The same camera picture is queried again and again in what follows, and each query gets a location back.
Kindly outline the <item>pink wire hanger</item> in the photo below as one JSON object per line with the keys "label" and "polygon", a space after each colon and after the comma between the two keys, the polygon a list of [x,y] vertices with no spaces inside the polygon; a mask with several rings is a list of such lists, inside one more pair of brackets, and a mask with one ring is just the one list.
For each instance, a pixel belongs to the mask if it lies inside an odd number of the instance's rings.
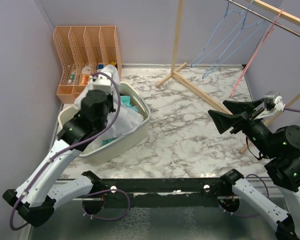
{"label": "pink wire hanger", "polygon": [[242,78],[244,77],[244,75],[246,74],[247,70],[249,69],[250,65],[252,64],[254,58],[256,57],[256,55],[258,54],[258,52],[260,51],[261,47],[263,46],[263,44],[265,43],[265,41],[269,38],[269,36],[272,34],[274,28],[275,28],[275,24],[277,23],[279,17],[281,16],[281,14],[283,13],[284,9],[281,9],[279,14],[277,15],[276,19],[274,20],[274,23],[271,25],[271,27],[269,28],[269,30],[267,31],[267,33],[264,35],[264,38],[262,39],[261,43],[258,45],[258,47],[256,48],[256,50],[254,51],[254,53],[252,54],[250,60],[248,61],[247,65],[244,67],[241,75],[239,76],[239,78],[237,79],[229,97],[231,98],[233,96],[233,94],[235,93],[235,90],[237,89],[240,81],[242,80]]}

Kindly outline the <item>white t shirt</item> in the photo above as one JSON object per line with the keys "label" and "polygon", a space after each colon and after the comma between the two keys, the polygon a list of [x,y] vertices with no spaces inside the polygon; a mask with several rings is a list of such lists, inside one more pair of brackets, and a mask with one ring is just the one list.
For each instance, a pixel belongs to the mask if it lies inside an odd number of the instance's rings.
{"label": "white t shirt", "polygon": [[[118,88],[120,86],[120,78],[117,68],[115,68],[113,65],[108,64],[103,69],[101,69],[101,72],[106,73],[108,76],[112,77],[114,82],[117,84]],[[89,80],[87,82],[86,87],[81,92],[81,94],[75,99],[74,105],[77,108],[81,108],[81,101],[82,99],[87,95],[89,90],[93,90],[93,86],[97,85],[95,83],[96,81],[93,81],[91,77],[89,77]],[[113,89],[113,106],[117,110],[118,107],[118,95],[115,92],[114,87]],[[118,116],[114,122],[114,124],[102,135],[100,135],[98,138],[102,141],[107,141],[111,139],[119,138],[123,135],[127,135],[129,133],[132,133],[135,131],[140,124],[143,122],[143,116],[136,112],[131,107],[127,107],[123,100],[124,96],[120,96],[120,110],[118,113]],[[110,112],[107,116],[107,127],[109,123],[111,123],[115,117],[115,112]]]}

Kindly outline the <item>teal green t shirt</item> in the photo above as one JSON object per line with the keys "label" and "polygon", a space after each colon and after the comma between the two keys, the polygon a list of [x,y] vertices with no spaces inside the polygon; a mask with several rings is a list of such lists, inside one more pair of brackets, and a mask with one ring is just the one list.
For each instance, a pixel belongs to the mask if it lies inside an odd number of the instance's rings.
{"label": "teal green t shirt", "polygon": [[102,140],[103,146],[121,136],[132,133],[144,120],[143,116],[139,113],[138,108],[132,106],[130,96],[121,95],[120,99],[121,105],[118,117],[113,125],[99,137],[99,139]]}

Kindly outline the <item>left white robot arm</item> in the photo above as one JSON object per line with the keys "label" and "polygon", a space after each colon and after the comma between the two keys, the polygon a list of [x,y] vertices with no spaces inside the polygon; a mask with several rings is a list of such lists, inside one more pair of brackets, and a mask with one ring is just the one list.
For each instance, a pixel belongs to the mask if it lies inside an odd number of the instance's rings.
{"label": "left white robot arm", "polygon": [[13,211],[35,228],[47,222],[61,205],[77,197],[93,198],[100,193],[99,179],[90,171],[61,187],[54,187],[65,168],[111,127],[107,123],[108,114],[118,112],[114,108],[113,94],[101,90],[88,91],[80,104],[78,113],[63,125],[51,150],[32,175],[2,195]]}

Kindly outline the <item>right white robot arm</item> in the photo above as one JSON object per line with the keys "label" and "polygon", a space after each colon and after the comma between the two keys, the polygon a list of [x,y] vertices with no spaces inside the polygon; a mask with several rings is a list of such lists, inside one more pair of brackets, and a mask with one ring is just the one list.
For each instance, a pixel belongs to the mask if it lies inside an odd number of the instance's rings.
{"label": "right white robot arm", "polygon": [[240,172],[232,169],[221,176],[219,189],[245,200],[275,230],[279,240],[300,240],[300,126],[290,125],[271,132],[262,122],[264,117],[285,108],[282,97],[264,97],[251,102],[223,101],[230,114],[209,110],[218,132],[242,132],[259,150],[259,159],[283,195],[284,210],[256,190]]}

